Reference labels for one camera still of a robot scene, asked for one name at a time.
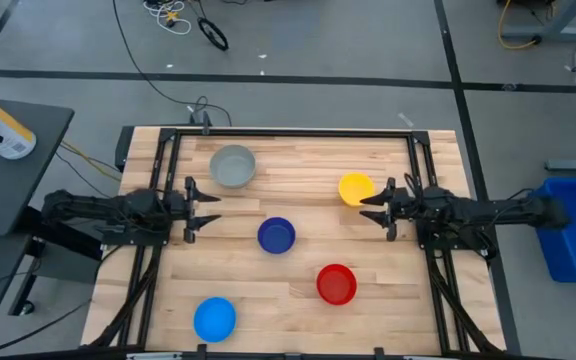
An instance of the yellow bowl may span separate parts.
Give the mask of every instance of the yellow bowl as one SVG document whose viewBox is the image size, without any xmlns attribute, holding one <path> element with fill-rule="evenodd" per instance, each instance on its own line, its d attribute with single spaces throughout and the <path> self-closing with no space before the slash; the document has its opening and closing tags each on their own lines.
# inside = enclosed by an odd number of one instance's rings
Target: yellow bowl
<svg viewBox="0 0 576 360">
<path fill-rule="evenodd" d="M 348 173 L 339 180 L 339 195 L 350 206 L 361 206 L 360 200 L 375 195 L 375 184 L 368 175 Z"/>
</svg>

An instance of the red bowl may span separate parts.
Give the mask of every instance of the red bowl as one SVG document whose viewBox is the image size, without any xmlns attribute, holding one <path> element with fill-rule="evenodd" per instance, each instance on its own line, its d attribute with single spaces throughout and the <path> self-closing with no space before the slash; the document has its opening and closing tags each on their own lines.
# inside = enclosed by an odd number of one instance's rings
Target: red bowl
<svg viewBox="0 0 576 360">
<path fill-rule="evenodd" d="M 327 303 L 344 305 L 355 297 L 357 279 L 349 268 L 340 264 L 331 264 L 319 272 L 317 291 Z"/>
</svg>

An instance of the black table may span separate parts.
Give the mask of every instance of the black table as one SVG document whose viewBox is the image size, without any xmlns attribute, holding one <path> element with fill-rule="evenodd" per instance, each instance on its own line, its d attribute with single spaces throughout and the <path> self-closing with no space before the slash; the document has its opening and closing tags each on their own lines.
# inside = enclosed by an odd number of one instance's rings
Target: black table
<svg viewBox="0 0 576 360">
<path fill-rule="evenodd" d="M 4 100 L 0 100 L 0 107 L 37 137 L 35 149 L 25 158 L 6 160 L 0 157 L 0 278 L 4 277 L 0 281 L 0 304 L 24 255 L 35 257 L 31 269 L 35 268 L 39 257 L 42 263 L 38 272 L 24 274 L 21 289 L 9 311 L 10 315 L 19 315 L 38 275 L 64 278 L 66 270 L 70 274 L 78 273 L 72 266 L 63 269 L 62 265 L 98 262 L 101 251 L 96 239 L 63 224 L 48 227 L 43 223 L 40 212 L 28 206 L 68 129 L 74 111 Z M 48 243 L 41 243 L 37 241 L 38 238 Z M 77 255 L 76 260 L 73 261 L 71 256 L 64 261 L 64 252 Z M 66 279 L 73 280 L 68 274 L 65 275 Z"/>
</svg>

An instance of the light blue bowl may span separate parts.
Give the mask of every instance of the light blue bowl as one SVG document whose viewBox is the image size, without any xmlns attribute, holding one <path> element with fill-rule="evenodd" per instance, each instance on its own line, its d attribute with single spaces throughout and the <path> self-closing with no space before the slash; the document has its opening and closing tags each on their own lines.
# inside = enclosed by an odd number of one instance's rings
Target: light blue bowl
<svg viewBox="0 0 576 360">
<path fill-rule="evenodd" d="M 235 329 L 236 322 L 235 307 L 221 297 L 204 300 L 195 311 L 195 332 L 206 342 L 225 340 Z"/>
</svg>

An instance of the gray bowl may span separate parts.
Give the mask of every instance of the gray bowl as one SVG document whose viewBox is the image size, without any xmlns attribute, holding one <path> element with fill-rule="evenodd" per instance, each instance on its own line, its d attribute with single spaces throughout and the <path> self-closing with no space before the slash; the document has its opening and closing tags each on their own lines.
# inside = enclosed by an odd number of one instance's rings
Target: gray bowl
<svg viewBox="0 0 576 360">
<path fill-rule="evenodd" d="M 210 159 L 210 174 L 221 186 L 240 188 L 255 175 L 255 155 L 247 147 L 227 145 Z"/>
</svg>

